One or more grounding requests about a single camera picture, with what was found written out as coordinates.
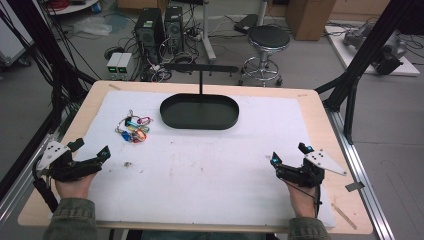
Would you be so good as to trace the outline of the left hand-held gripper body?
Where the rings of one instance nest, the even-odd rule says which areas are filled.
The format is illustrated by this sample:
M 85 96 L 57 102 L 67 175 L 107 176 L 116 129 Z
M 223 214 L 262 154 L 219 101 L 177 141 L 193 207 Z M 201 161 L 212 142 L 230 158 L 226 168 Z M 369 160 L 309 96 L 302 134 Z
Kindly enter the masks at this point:
M 97 154 L 93 158 L 76 161 L 73 153 L 67 145 L 50 141 L 44 153 L 34 163 L 34 177 L 44 175 L 61 182 L 71 182 L 102 169 L 102 164 L 97 162 Z

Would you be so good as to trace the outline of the person's left hand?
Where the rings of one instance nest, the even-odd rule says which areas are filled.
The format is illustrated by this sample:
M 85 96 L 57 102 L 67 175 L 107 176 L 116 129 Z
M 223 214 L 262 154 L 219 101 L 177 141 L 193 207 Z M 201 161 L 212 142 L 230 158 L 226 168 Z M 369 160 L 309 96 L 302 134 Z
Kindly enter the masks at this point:
M 71 182 L 61 182 L 56 180 L 55 186 L 61 199 L 86 199 L 88 197 L 90 185 L 94 178 L 95 174 L 90 174 L 82 179 Z

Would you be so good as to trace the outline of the person's right hand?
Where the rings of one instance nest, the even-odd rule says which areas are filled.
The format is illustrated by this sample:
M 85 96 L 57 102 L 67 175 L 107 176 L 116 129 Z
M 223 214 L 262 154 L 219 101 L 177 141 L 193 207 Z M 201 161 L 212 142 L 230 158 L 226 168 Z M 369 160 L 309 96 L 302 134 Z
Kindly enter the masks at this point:
M 290 201 L 297 218 L 316 218 L 316 189 L 300 187 L 294 183 L 285 182 L 290 193 Z

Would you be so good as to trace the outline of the bunch of colourful key tags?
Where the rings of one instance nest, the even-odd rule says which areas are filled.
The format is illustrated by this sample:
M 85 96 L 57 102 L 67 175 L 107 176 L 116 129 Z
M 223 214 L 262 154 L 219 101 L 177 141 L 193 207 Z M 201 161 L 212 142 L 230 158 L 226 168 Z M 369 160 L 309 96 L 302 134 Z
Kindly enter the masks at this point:
M 151 117 L 140 117 L 129 110 L 128 114 L 116 125 L 115 132 L 126 142 L 134 144 L 144 142 L 150 132 L 149 125 L 152 121 Z

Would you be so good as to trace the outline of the brown tape strip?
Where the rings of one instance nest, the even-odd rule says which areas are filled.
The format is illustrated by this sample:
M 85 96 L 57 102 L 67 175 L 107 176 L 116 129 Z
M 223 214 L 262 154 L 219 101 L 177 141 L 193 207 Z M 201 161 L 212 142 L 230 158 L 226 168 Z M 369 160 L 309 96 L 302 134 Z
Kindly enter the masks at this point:
M 336 204 L 331 203 L 331 206 L 354 230 L 357 230 L 357 225 Z

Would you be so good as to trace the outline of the white table mat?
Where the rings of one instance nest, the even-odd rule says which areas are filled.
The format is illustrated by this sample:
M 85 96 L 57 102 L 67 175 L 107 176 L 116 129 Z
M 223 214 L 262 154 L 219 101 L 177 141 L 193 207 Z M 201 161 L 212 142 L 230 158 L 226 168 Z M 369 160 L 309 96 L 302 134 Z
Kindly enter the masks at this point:
M 294 213 L 285 184 L 270 164 L 273 153 L 298 167 L 300 142 L 310 141 L 295 99 L 238 96 L 237 123 L 227 130 L 182 130 L 163 123 L 164 93 L 111 91 L 78 151 L 78 159 L 108 146 L 111 157 L 89 197 L 104 222 L 285 227 Z M 132 110 L 151 117 L 150 132 L 129 143 L 115 127 Z

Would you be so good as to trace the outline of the black key stand with tray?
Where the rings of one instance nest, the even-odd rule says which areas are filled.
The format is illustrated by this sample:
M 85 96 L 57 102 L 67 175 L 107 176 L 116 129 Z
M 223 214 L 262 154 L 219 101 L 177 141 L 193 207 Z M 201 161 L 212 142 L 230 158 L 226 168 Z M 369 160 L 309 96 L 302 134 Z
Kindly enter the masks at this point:
M 203 72 L 236 73 L 235 66 L 204 64 L 171 64 L 165 69 L 199 73 L 198 93 L 178 93 L 166 98 L 160 105 L 162 121 L 175 129 L 226 130 L 233 127 L 239 117 L 238 103 L 225 95 L 203 92 Z

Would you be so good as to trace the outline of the white floor board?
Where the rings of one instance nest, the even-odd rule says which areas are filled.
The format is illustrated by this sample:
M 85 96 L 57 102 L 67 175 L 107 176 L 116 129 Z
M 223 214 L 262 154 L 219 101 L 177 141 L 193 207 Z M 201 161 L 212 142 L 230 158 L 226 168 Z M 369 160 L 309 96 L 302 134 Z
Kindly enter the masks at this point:
M 345 30 L 342 27 L 326 26 L 325 31 L 342 65 L 344 68 L 347 68 L 357 53 L 357 50 L 353 46 L 345 46 L 343 44 Z M 420 74 L 405 56 L 401 57 L 400 61 L 402 65 L 397 67 L 391 73 L 391 76 L 418 76 Z

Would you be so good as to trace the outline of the black round stool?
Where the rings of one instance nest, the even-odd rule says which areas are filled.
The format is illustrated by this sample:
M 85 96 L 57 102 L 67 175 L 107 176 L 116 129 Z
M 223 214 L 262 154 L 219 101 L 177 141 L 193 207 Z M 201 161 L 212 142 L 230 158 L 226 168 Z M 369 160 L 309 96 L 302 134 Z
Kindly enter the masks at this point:
M 257 51 L 257 56 L 248 58 L 241 68 L 241 78 L 238 85 L 242 86 L 246 78 L 261 81 L 266 85 L 268 81 L 276 81 L 277 86 L 281 86 L 279 66 L 271 59 L 274 53 L 285 50 L 290 43 L 289 34 L 271 25 L 262 25 L 251 28 L 247 34 L 249 44 Z

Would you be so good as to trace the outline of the clear plastic bag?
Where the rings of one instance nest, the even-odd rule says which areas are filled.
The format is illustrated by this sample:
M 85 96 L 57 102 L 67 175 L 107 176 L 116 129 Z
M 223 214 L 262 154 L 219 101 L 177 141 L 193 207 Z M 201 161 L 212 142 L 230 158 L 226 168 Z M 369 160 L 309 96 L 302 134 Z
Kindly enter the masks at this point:
M 96 36 L 108 36 L 113 28 L 103 17 L 87 17 L 73 24 L 74 30 Z

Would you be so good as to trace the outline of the grey robot device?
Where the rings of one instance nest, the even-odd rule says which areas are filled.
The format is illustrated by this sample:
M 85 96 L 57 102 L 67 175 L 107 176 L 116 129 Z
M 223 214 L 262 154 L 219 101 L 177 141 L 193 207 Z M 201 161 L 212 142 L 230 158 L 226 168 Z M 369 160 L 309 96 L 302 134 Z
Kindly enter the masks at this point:
M 353 46 L 358 50 L 369 36 L 374 25 L 374 22 L 366 22 L 356 30 L 348 30 L 345 33 L 343 44 Z M 401 58 L 406 52 L 406 42 L 392 33 L 386 43 L 378 50 L 378 54 L 371 65 L 378 74 L 389 75 L 403 64 Z

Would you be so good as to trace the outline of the brown cardboard box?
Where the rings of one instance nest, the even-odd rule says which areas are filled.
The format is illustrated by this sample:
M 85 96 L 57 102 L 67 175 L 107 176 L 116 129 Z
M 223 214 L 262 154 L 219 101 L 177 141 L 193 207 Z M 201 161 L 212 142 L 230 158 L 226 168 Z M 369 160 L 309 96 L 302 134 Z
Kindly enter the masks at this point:
M 318 41 L 336 0 L 290 0 L 286 23 L 297 41 Z

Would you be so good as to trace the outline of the black flat case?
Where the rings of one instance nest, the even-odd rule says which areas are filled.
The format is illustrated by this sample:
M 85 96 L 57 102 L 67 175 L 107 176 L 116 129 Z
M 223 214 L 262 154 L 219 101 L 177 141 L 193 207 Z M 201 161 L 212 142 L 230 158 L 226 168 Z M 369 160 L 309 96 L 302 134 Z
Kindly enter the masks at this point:
M 258 15 L 248 14 L 243 19 L 238 21 L 233 29 L 239 33 L 247 34 L 248 31 L 257 24 Z

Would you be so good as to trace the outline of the white table leg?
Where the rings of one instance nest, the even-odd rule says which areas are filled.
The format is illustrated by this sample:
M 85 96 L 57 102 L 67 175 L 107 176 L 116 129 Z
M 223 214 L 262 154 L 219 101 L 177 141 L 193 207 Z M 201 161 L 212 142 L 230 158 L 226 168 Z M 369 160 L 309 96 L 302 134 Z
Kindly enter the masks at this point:
M 202 32 L 201 32 L 201 40 L 206 51 L 208 62 L 214 63 L 216 61 L 216 54 L 212 47 L 212 44 L 209 40 L 209 0 L 202 0 Z

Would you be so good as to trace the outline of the black frame strut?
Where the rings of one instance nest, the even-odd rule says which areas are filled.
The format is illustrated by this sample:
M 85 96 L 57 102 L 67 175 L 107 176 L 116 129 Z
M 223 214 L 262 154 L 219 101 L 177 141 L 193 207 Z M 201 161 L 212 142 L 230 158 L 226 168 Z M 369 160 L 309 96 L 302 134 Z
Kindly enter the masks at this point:
M 390 0 L 347 69 L 336 79 L 315 89 L 318 94 L 332 89 L 330 96 L 323 101 L 324 108 L 331 112 L 339 112 L 341 104 L 347 101 L 342 133 L 350 145 L 353 144 L 352 126 L 359 80 L 417 2 L 418 0 Z
M 88 94 L 86 85 L 93 85 L 96 79 L 81 71 L 65 57 L 49 24 L 45 21 L 43 12 L 38 10 L 37 0 L 6 0 L 6 2 L 33 40 L 33 44 L 23 37 L 1 8 L 0 19 L 29 52 L 42 76 L 52 87 L 52 111 L 48 115 L 48 122 L 50 129 L 56 130 L 63 125 L 63 112 L 69 112 L 72 117 L 76 115 Z

